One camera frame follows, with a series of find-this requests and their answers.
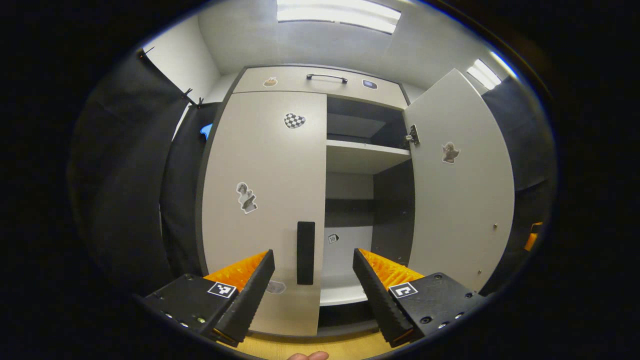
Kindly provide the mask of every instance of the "ceiling light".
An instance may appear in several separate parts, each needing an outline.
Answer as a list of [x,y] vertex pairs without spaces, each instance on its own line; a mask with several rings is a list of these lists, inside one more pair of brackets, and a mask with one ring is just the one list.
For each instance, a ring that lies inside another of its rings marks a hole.
[[518,76],[513,72],[513,70],[511,70],[511,67],[507,65],[507,63],[504,62],[504,60],[501,59],[500,56],[497,56],[493,51],[491,51],[490,54],[493,57],[493,59],[495,59],[495,61],[497,61],[498,64],[500,64],[500,66],[503,67],[504,70],[506,70],[509,73],[509,75],[511,75],[512,78],[514,79],[518,78]]
[[486,64],[483,63],[482,60],[476,60],[476,62],[474,62],[474,66],[478,70],[480,70],[484,74],[484,76],[488,77],[494,85],[498,85],[502,82],[500,78],[498,78],[498,75],[496,75],[491,69],[489,69],[489,67],[486,66]]
[[400,12],[366,0],[278,0],[278,22],[331,21],[393,33]]
[[480,81],[480,84],[482,84],[485,88],[489,90],[495,88],[495,84],[492,83],[488,77],[486,77],[480,70],[476,69],[475,67],[470,67],[469,69],[467,69],[467,72],[476,80]]

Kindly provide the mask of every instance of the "statue sticker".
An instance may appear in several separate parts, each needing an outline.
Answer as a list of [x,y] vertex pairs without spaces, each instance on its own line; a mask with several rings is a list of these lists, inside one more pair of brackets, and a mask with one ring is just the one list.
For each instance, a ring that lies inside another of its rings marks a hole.
[[258,205],[254,203],[255,194],[253,193],[253,190],[249,190],[246,183],[238,183],[236,186],[236,192],[240,194],[238,202],[240,203],[240,209],[244,211],[245,214],[249,214],[258,208]]
[[447,145],[443,145],[442,152],[444,153],[442,162],[446,164],[453,164],[458,155],[460,155],[460,149],[456,149],[452,142],[448,142]]

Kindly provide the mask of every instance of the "closed cabinet door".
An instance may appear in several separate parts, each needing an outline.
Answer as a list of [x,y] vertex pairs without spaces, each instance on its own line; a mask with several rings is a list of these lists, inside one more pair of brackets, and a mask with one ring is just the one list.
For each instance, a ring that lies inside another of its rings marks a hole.
[[[209,141],[202,199],[205,270],[273,249],[271,280],[283,286],[264,294],[250,330],[315,335],[323,264],[326,95],[233,94]],[[315,222],[311,285],[297,284],[298,222]]]
[[479,291],[504,252],[513,219],[511,161],[502,133],[468,80],[451,70],[404,111],[415,177],[408,266]]

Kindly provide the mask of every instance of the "finger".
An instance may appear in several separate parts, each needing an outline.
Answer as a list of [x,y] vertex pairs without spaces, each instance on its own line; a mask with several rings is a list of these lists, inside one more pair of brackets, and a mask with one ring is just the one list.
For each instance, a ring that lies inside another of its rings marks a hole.
[[293,354],[292,356],[289,356],[287,360],[309,360],[309,358],[304,354],[297,353],[297,354]]
[[329,354],[324,351],[316,351],[313,354],[309,355],[309,360],[327,360],[329,358]]

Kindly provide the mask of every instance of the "wooden floor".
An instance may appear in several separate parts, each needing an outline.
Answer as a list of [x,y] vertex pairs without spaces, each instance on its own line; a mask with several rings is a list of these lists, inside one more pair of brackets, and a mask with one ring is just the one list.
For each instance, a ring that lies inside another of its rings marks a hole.
[[309,355],[316,351],[329,353],[331,360],[357,360],[367,359],[396,348],[391,349],[381,332],[374,334],[366,332],[323,338],[283,338],[252,334],[247,336],[237,348],[232,349],[268,360],[287,360],[297,352]]

